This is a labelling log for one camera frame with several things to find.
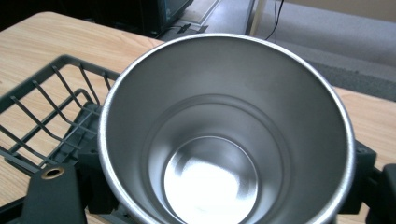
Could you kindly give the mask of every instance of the wooden desk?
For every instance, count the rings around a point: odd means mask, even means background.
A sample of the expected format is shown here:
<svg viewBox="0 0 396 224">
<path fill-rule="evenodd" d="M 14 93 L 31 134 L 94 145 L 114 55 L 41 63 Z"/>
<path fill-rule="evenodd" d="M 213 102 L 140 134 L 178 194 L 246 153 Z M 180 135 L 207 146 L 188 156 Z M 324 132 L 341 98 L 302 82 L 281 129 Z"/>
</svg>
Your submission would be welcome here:
<svg viewBox="0 0 396 224">
<path fill-rule="evenodd" d="M 0 33 L 0 94 L 62 54 L 121 72 L 139 55 L 161 43 L 54 13 L 37 14 Z M 352 119 L 356 138 L 378 153 L 376 166 L 396 163 L 396 104 L 336 90 Z M 28 177 L 3 160 L 0 179 L 0 205 L 24 196 Z M 360 216 L 338 219 L 340 223 L 362 223 L 365 214 L 363 209 Z"/>
</svg>

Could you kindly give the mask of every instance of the brass ring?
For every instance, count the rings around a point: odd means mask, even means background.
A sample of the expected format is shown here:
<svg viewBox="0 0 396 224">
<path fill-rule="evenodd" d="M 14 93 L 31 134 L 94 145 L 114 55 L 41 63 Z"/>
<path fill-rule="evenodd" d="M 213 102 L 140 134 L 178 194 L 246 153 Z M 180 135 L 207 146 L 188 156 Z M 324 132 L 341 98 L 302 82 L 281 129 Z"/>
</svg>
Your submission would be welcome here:
<svg viewBox="0 0 396 224">
<path fill-rule="evenodd" d="M 47 180 L 54 179 L 54 178 L 62 175 L 63 173 L 64 173 L 64 168 L 63 167 L 61 167 L 61 166 L 54 167 L 54 168 L 51 168 L 48 171 L 44 172 L 41 175 L 41 178 L 42 179 L 47 179 Z"/>
</svg>

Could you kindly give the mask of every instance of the stainless steel cup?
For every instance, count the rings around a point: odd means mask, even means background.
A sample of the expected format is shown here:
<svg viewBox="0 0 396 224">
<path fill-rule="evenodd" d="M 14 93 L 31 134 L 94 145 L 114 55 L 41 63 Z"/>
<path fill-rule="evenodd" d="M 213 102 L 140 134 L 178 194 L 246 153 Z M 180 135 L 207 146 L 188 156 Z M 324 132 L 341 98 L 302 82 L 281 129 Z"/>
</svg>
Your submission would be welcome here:
<svg viewBox="0 0 396 224">
<path fill-rule="evenodd" d="M 133 62 L 99 128 L 107 181 L 143 223 L 326 222 L 353 176 L 340 99 L 295 54 L 194 35 Z"/>
</svg>

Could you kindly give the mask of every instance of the black bracket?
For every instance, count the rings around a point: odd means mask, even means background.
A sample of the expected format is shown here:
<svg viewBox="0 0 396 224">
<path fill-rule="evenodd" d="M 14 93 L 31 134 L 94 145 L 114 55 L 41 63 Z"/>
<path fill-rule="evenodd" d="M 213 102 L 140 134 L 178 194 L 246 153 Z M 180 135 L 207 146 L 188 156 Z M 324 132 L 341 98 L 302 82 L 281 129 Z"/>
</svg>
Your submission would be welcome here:
<svg viewBox="0 0 396 224">
<path fill-rule="evenodd" d="M 339 214 L 358 214 L 370 207 L 367 224 L 396 223 L 396 164 L 375 168 L 376 153 L 356 141 L 357 167 L 352 188 Z"/>
</svg>

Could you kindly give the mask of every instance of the gray carpet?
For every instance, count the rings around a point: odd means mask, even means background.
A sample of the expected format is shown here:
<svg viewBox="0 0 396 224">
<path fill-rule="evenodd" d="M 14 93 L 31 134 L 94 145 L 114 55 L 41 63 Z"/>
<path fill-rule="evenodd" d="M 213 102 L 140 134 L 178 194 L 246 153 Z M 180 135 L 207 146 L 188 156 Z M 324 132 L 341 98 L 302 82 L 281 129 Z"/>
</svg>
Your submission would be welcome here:
<svg viewBox="0 0 396 224">
<path fill-rule="evenodd" d="M 396 83 L 378 77 L 367 76 L 358 71 L 348 71 L 321 63 L 309 62 L 332 85 L 351 91 L 372 95 L 396 102 Z"/>
</svg>

